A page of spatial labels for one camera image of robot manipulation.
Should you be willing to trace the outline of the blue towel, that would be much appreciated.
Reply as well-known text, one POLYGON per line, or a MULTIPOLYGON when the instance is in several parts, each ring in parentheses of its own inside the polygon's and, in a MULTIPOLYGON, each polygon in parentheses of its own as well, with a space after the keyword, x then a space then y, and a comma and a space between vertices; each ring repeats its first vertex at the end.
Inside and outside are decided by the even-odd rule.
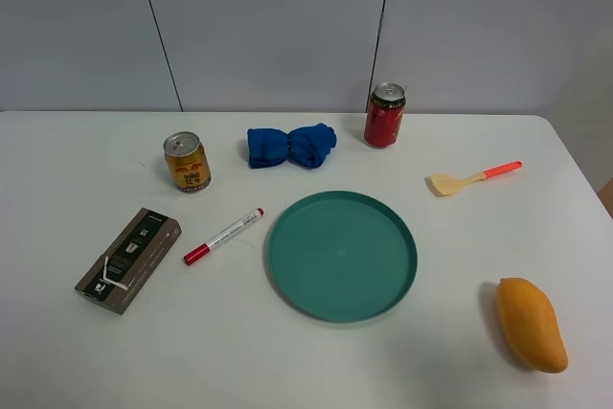
POLYGON ((288 133, 276 128, 250 128, 248 165, 251 169, 267 169, 289 161, 314 170, 323 165, 336 144, 335 131, 325 124, 299 127, 288 133))

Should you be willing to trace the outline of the wooden spatula orange handle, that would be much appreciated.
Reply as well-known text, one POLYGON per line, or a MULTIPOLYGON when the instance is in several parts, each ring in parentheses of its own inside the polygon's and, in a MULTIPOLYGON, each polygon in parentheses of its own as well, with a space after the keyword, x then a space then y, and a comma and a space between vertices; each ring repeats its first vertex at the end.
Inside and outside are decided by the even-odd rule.
POLYGON ((484 182, 490 178, 519 170, 523 167, 520 161, 510 162, 488 170, 483 170, 467 178, 456 178, 445 174, 432 174, 428 177, 428 182, 438 196, 451 196, 461 192, 465 186, 484 182))

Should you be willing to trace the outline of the green round plate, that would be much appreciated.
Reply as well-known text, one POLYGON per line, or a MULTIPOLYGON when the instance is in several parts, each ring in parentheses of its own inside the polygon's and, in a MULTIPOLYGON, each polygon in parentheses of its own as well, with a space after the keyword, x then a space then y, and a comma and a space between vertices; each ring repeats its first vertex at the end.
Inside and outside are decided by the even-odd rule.
POLYGON ((267 273, 281 297, 329 323, 371 320, 400 303, 418 271, 415 239, 386 204, 328 191, 289 206, 265 245, 267 273))

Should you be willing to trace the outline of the red soda can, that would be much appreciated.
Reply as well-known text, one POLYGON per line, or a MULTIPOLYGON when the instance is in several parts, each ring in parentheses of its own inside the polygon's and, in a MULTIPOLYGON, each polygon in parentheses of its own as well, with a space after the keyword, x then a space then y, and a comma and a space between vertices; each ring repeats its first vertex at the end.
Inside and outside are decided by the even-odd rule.
POLYGON ((386 148, 397 141, 406 106, 404 89, 383 82, 372 92, 367 108, 364 139, 375 148, 386 148))

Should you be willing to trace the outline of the gold energy drink can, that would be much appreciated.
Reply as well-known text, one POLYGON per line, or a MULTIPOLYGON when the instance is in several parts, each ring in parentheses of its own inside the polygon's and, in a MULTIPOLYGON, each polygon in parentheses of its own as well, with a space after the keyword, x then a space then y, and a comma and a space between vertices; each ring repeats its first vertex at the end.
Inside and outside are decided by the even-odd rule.
POLYGON ((163 144, 164 157, 175 187, 183 193, 204 190, 212 180, 205 149, 190 131, 169 136, 163 144))

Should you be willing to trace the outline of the red white marker pen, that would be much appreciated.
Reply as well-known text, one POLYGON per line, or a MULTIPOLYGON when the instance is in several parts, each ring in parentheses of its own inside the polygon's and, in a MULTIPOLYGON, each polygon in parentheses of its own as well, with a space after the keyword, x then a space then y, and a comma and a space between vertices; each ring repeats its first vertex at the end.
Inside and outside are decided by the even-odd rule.
POLYGON ((200 246, 194 248, 188 253, 183 261, 187 266, 191 266, 202 258, 214 251, 218 246, 224 244, 226 241, 232 239, 240 232, 244 231, 249 226, 253 225, 256 221, 264 216, 263 208, 257 208, 248 215, 242 217, 238 221, 231 224, 229 227, 222 230, 220 233, 204 242, 200 246))

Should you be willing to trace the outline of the dark brown cardboard box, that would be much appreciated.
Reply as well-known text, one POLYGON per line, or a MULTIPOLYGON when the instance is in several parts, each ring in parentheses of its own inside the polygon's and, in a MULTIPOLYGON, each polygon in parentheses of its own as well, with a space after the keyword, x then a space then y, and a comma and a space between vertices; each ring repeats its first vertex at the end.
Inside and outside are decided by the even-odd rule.
POLYGON ((176 219, 141 209, 75 290, 99 307, 124 314, 181 234, 176 219))

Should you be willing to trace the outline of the yellow mango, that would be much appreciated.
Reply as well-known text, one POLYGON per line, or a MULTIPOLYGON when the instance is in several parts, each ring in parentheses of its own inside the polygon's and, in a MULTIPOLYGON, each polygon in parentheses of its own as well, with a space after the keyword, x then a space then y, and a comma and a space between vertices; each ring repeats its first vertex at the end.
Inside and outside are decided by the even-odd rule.
POLYGON ((507 343, 524 364, 547 374, 568 368, 556 312, 536 285, 522 278, 501 279, 496 287, 496 308, 507 343))

